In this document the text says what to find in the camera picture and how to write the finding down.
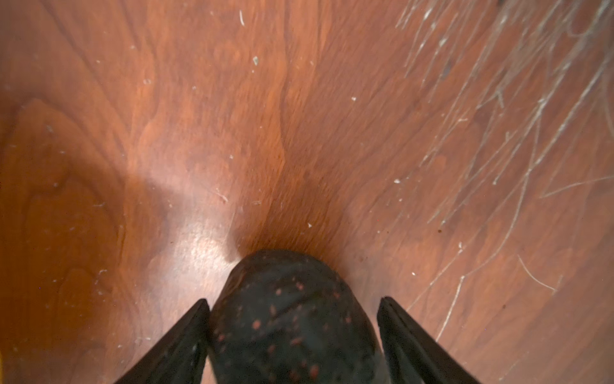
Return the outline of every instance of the orange wood surface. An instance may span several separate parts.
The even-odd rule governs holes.
[[[268,247],[614,382],[613,55],[611,0],[0,2],[5,382],[112,383]]]

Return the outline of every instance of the black speckled object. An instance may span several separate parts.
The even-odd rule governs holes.
[[[349,286],[305,254],[264,250],[243,259],[213,306],[208,338],[218,384],[389,382]]]

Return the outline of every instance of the black plastic piece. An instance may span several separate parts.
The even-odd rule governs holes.
[[[200,384],[208,322],[209,305],[200,299],[115,384]]]
[[[391,297],[378,310],[393,384],[479,384]]]

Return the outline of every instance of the wooden floor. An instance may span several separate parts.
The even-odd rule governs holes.
[[[275,247],[483,383],[614,383],[613,56],[611,0],[0,2],[5,382],[112,383]]]

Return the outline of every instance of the red speckle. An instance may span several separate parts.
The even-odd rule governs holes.
[[[311,377],[312,380],[317,379],[317,375],[320,373],[320,367],[317,366],[316,364],[312,365],[311,368],[309,368],[309,377]]]
[[[292,379],[293,382],[297,382],[299,381],[301,377],[298,375],[298,372],[295,370],[291,370],[290,371],[290,379]]]
[[[296,337],[292,340],[290,340],[290,345],[294,346],[294,345],[299,345],[303,342],[303,337]]]

